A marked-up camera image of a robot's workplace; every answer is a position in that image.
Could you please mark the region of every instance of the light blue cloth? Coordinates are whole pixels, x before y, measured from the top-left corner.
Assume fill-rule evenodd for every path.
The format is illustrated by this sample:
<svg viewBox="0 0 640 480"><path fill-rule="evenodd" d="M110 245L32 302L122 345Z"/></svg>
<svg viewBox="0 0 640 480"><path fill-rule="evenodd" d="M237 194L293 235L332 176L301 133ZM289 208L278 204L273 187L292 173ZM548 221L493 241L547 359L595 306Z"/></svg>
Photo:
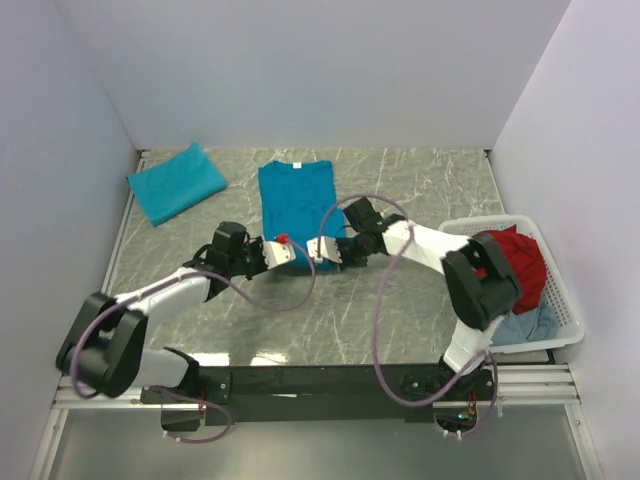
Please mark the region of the light blue cloth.
<svg viewBox="0 0 640 480"><path fill-rule="evenodd" d="M493 334L493 345L515 345L554 338L558 333L558 317L546 297L540 297L535 310L521 315L510 313Z"/></svg>
<svg viewBox="0 0 640 480"><path fill-rule="evenodd" d="M307 240L318 235L322 217L336 203L333 166L329 160L299 164L273 161L258 170L258 184L262 198L262 228L267 240L274 240L284 233L306 248ZM336 209L329 216L322 234L337 237L342 233L344 236L344 226L344 214ZM289 265L309 268L307 260L298 251ZM326 261L317 267L320 270L332 268Z"/></svg>
<svg viewBox="0 0 640 480"><path fill-rule="evenodd" d="M129 175L127 180L154 227L227 186L197 143L171 160Z"/></svg>

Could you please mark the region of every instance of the red object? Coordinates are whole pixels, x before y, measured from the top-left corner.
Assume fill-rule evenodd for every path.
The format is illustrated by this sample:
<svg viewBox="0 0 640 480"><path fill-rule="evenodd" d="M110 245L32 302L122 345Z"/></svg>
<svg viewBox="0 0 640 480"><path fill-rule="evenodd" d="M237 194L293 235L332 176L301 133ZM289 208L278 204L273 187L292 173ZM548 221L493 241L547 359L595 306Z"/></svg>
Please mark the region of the red object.
<svg viewBox="0 0 640 480"><path fill-rule="evenodd" d="M513 306L513 313L520 315L538 307L540 295L547 282L547 267L534 239L516 232L515 225L506 230L487 231L496 239L522 287L522 298Z"/></svg>

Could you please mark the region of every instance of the laundry basket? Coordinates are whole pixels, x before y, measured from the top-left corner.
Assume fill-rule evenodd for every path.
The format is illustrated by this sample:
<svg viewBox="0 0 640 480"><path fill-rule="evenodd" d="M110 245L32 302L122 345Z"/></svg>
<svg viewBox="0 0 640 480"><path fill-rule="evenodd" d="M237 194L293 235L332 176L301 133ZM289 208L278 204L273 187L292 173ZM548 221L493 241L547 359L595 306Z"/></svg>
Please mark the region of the laundry basket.
<svg viewBox="0 0 640 480"><path fill-rule="evenodd" d="M502 230L513 225L516 226L518 233L527 235L538 242L538 247L547 265L547 284L542 294L546 295L547 303L555 309L560 328L555 338L550 340L516 345L500 345L491 347L490 350L494 353L531 352L559 348L579 342L584 337L584 324L571 303L569 292L560 276L558 266L553 261L551 252L533 220L523 215L470 217L444 222L440 225L439 230L456 235L471 236L484 230Z"/></svg>

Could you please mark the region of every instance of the marble tabletop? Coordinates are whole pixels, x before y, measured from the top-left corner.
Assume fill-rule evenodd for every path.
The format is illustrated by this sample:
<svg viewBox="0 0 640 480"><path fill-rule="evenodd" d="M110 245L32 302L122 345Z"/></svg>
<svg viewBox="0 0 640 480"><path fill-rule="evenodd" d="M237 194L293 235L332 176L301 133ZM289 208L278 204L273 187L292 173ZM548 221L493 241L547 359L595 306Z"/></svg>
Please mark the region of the marble tabletop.
<svg viewBox="0 0 640 480"><path fill-rule="evenodd" d="M262 233L258 167L272 160L333 163L338 196L379 193L398 201L415 222L438 228L452 218L503 213L482 150L433 149L205 149L229 186L154 228L135 200L126 213L107 281L109 293L145 286L169 275L224 220ZM143 153L141 168L176 151ZM384 204L374 206L386 214ZM376 288L388 264L382 255L364 269L322 273L311 298L290 313L258 309L228 289L210 302L167 319L150 348L171 346L197 354L205 364L361 364L371 361L371 316ZM292 303L308 287L308 274L286 268L251 281L237 279L250 295L272 305ZM379 351L387 363L437 362L455 326L444 277L405 261L385 292ZM503 356L544 362L546 352Z"/></svg>

